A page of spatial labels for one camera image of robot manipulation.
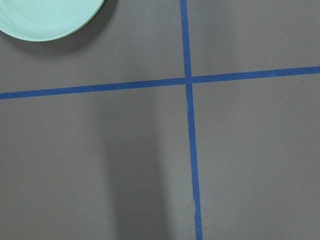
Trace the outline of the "mint green plate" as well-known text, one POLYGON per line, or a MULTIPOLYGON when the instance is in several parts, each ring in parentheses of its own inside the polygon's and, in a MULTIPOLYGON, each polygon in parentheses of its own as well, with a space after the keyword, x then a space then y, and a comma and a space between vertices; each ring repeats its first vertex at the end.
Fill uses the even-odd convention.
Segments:
POLYGON ((85 26, 103 0, 2 0, 0 30, 19 40, 47 42, 85 26))

